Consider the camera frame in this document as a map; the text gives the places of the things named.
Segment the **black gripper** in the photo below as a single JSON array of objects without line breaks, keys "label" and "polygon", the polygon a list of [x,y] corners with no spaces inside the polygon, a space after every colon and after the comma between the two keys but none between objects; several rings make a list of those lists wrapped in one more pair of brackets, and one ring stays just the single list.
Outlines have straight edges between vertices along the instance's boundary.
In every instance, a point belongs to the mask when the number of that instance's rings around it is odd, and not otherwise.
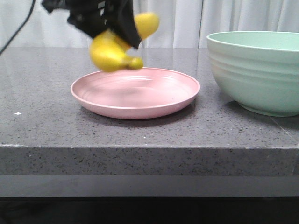
[{"label": "black gripper", "polygon": [[43,0],[41,5],[48,13],[67,10],[67,22],[91,38],[112,29],[135,49],[141,43],[131,0]]}]

